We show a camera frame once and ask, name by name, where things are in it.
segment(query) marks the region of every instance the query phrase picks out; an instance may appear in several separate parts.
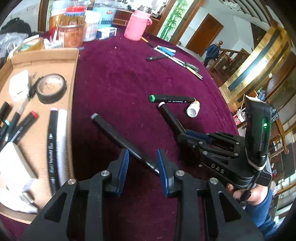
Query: wooden staircase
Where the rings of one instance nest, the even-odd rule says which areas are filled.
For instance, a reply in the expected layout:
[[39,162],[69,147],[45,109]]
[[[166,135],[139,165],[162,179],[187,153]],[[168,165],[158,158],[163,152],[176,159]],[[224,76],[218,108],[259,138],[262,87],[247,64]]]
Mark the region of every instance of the wooden staircase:
[[244,49],[240,51],[221,49],[221,51],[217,60],[208,69],[218,87],[221,87],[250,55]]

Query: bamboo painting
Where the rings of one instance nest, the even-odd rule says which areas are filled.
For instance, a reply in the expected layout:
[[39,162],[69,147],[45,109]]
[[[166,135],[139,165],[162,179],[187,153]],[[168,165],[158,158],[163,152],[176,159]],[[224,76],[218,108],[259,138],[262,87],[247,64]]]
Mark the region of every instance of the bamboo painting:
[[183,14],[187,7],[187,0],[177,0],[177,4],[173,8],[173,12],[170,18],[166,21],[164,30],[161,33],[160,38],[169,41],[168,33],[177,27],[177,20],[183,18]]

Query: gold trim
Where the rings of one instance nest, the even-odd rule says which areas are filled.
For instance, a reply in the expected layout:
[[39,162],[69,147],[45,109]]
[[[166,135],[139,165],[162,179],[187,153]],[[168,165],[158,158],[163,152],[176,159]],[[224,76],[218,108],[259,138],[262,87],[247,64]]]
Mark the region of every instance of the gold trim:
[[[278,58],[279,54],[283,51],[285,45],[288,43],[289,47],[283,54],[283,56],[278,60],[276,66],[272,69],[271,72],[276,72],[283,62],[288,57],[289,52],[291,51],[291,41],[287,32],[278,27],[280,35],[275,40],[271,48],[264,55],[262,60],[257,64],[256,67],[245,77],[245,79],[232,91],[230,92],[228,87],[250,66],[251,63],[258,57],[264,47],[270,41],[272,35],[276,31],[274,27],[270,27],[268,32],[265,34],[263,39],[260,41],[255,50],[250,54],[250,56],[245,60],[245,62],[238,68],[238,70],[219,88],[222,93],[223,98],[227,104],[233,105],[235,108],[238,108],[241,103],[237,101],[243,94],[245,94],[249,89],[254,85],[258,84],[259,79],[266,75],[268,69],[274,64],[275,60]],[[258,89],[263,86],[268,80],[269,76],[261,81],[258,85]]]

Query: green marker cap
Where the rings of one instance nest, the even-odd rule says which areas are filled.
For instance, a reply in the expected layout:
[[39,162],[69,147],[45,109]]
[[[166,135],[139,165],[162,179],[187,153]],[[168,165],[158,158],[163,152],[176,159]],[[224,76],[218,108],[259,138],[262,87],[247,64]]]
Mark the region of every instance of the green marker cap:
[[153,103],[155,101],[155,96],[154,95],[150,95],[149,96],[149,100],[150,100],[150,102]]

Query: blue gripper pad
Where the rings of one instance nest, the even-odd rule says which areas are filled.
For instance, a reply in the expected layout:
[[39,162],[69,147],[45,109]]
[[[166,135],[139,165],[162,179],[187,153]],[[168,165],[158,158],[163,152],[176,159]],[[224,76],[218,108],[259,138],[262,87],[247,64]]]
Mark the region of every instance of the blue gripper pad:
[[128,170],[128,163],[129,163],[129,155],[128,155],[128,150],[123,150],[119,156],[120,160],[122,159],[122,163],[120,166],[120,170],[118,173],[118,178],[117,178],[117,190],[116,194],[120,196],[123,192],[123,187],[124,187],[124,182],[126,180],[126,173]]
[[157,165],[159,170],[160,183],[163,188],[163,194],[168,197],[170,192],[168,189],[168,175],[165,169],[165,164],[163,162],[163,157],[159,149],[157,150]]
[[206,134],[201,134],[201,133],[198,133],[196,131],[192,131],[192,130],[188,130],[188,129],[186,130],[186,134],[191,136],[191,137],[195,137],[195,138],[204,140],[207,144],[209,144],[209,142],[210,142],[210,138]]

